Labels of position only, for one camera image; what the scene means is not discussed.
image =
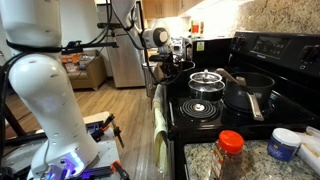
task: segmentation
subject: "wooden cabinet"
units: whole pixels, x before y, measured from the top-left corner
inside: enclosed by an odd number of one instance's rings
[[[174,17],[178,15],[177,0],[143,0],[145,19]]]
[[[184,14],[203,0],[178,0],[178,15]]]

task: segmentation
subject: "dish towel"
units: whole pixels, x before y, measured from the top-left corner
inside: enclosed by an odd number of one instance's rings
[[[163,86],[162,85],[158,85],[157,89],[154,93],[154,98],[152,100],[152,109],[154,110],[154,108],[159,108],[161,112],[162,111],[162,103],[163,103],[163,98],[162,98],[162,94],[163,94]]]
[[[167,125],[160,111],[160,108],[154,109],[155,114],[155,130],[154,130],[154,158],[156,166],[163,176],[168,172],[167,145],[165,143],[167,137]]]
[[[160,173],[165,176],[168,172],[167,160],[167,125],[162,115],[163,86],[158,85],[152,100],[154,113],[154,159]]]

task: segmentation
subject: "oven handle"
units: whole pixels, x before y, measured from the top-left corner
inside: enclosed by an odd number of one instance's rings
[[[176,126],[175,123],[174,123],[174,117],[173,117],[171,102],[169,102],[169,108],[170,108],[170,116],[171,116],[172,125]]]

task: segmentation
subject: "granite countertop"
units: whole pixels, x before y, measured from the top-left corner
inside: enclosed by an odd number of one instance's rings
[[[268,155],[267,145],[267,140],[245,142],[241,179],[320,179],[298,156],[289,163],[274,159]],[[213,143],[185,145],[189,179],[214,179],[211,173],[212,147]]]

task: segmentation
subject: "glass lid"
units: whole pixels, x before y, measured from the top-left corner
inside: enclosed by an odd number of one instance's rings
[[[220,74],[209,72],[205,69],[203,72],[191,74],[190,79],[201,84],[213,84],[221,81],[222,77]]]

